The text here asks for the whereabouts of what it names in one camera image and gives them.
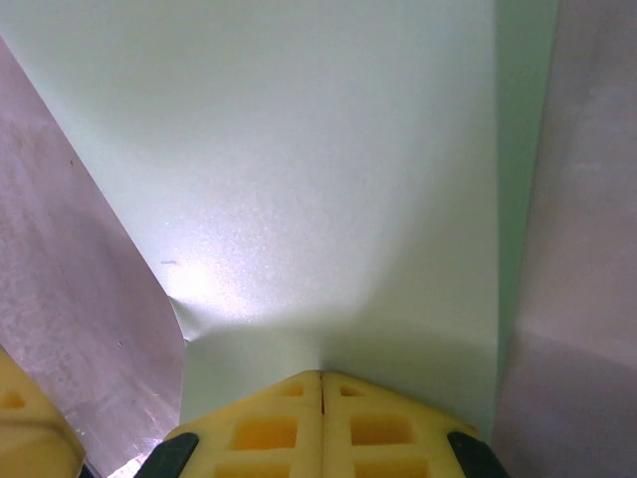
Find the textured white surface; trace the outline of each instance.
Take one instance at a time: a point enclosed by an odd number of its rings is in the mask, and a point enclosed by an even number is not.
[[[173,299],[182,418],[325,366],[491,426],[492,2],[0,6]]]

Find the pale green wall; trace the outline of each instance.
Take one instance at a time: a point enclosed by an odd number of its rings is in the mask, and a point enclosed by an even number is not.
[[[516,311],[558,0],[497,1],[502,371]]]

